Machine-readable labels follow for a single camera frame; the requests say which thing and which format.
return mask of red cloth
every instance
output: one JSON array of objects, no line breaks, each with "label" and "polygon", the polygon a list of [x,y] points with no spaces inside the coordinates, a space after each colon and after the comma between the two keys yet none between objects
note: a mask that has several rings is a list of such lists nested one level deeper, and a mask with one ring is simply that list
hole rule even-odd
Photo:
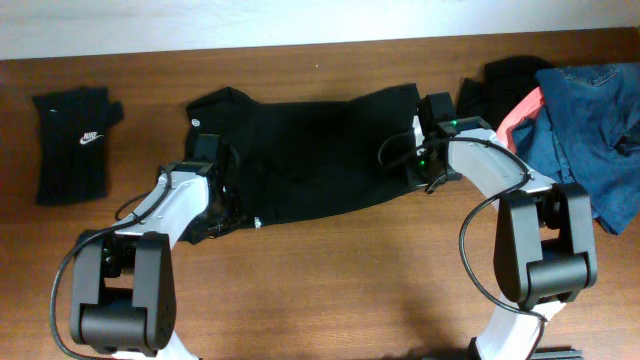
[{"label": "red cloth", "polygon": [[511,112],[502,120],[498,131],[498,140],[512,153],[516,152],[516,144],[513,143],[511,132],[525,119],[538,117],[540,108],[544,106],[544,95],[540,87],[533,89]]}]

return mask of black t-shirt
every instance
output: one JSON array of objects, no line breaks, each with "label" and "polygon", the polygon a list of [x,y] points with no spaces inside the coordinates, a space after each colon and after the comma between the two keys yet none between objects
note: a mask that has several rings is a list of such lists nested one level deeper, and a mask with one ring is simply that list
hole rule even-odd
[{"label": "black t-shirt", "polygon": [[412,129],[416,86],[387,88],[346,102],[260,104],[224,88],[187,106],[186,159],[199,134],[228,143],[225,186],[253,223],[287,223],[342,214],[413,190],[404,167],[383,172],[378,150]]}]

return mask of nike logo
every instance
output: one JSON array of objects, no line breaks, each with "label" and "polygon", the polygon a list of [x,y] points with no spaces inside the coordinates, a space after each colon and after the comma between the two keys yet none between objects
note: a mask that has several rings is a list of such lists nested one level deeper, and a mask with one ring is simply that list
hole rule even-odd
[{"label": "nike logo", "polygon": [[104,135],[98,135],[97,131],[84,133],[84,135],[82,135],[82,137],[80,138],[80,145],[88,144],[101,136]]}]

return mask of white swoosh logo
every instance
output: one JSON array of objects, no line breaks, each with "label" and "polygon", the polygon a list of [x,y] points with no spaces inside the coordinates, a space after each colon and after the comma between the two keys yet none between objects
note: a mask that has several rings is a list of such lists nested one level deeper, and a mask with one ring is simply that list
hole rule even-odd
[{"label": "white swoosh logo", "polygon": [[97,138],[99,138],[101,136],[104,136],[104,135],[98,135],[98,136],[94,137],[93,139],[89,139],[89,140],[85,140],[84,137],[83,137],[82,139],[80,139],[80,145],[88,144],[88,143],[92,142],[93,140],[95,140],[95,139],[97,139]]}]

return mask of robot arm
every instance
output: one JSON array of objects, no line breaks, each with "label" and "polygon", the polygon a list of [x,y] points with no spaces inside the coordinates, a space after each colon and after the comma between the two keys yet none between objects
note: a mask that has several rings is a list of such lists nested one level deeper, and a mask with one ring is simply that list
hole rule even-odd
[{"label": "robot arm", "polygon": [[[428,130],[427,141],[459,137],[501,146],[495,133],[479,118],[437,120],[432,117],[426,126],[421,120],[422,128]],[[211,141],[218,149],[216,139],[203,139],[206,146],[201,148],[212,148]],[[462,141],[445,145],[420,156],[439,160],[440,172],[446,170],[452,178],[455,174],[466,176],[486,197],[523,178],[521,168],[492,147]],[[134,214],[143,213],[166,186],[171,186],[147,218],[78,254],[70,321],[76,343],[90,345],[115,358],[197,359],[173,331],[175,290],[169,251],[193,228],[213,231],[215,235],[228,225],[229,214],[234,210],[222,196],[221,158],[221,152],[216,150],[201,156],[203,162],[174,165],[172,183],[167,184],[166,175],[160,176],[147,198],[116,224],[135,219]],[[499,204],[494,203],[499,210],[494,269],[503,302],[550,320],[596,280],[589,199],[579,186],[559,186],[532,169],[529,174],[520,191],[505,194]],[[560,229],[560,237],[542,242],[541,224]],[[117,277],[126,270],[133,271],[133,289],[122,292],[105,287],[105,277]],[[487,328],[472,340],[469,357],[526,359],[542,326],[533,316],[497,306]]]}]

